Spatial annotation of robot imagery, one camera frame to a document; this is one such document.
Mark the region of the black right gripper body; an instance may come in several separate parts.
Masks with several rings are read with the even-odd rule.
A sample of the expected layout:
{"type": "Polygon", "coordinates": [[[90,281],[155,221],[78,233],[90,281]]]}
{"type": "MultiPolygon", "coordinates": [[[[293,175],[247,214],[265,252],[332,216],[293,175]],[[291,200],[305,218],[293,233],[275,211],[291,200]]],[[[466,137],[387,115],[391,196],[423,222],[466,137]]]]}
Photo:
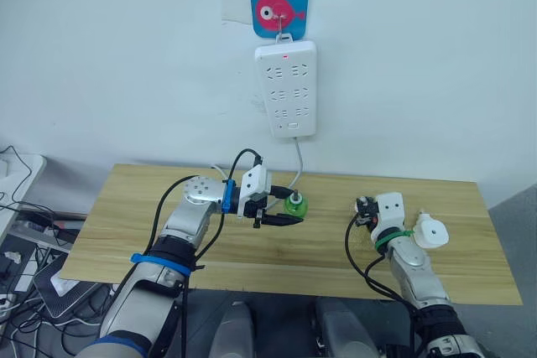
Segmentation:
{"type": "Polygon", "coordinates": [[[370,196],[360,196],[355,204],[355,226],[366,226],[375,229],[378,224],[378,202],[370,196]]]}

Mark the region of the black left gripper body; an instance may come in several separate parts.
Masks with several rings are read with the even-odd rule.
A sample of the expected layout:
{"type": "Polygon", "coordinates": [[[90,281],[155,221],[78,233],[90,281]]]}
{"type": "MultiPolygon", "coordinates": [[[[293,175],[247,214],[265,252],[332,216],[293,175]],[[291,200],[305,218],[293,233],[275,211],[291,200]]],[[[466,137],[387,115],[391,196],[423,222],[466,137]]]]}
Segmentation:
{"type": "Polygon", "coordinates": [[[244,206],[242,216],[253,220],[253,228],[259,229],[261,225],[272,225],[271,215],[267,213],[268,196],[258,200],[250,198],[244,206]]]}

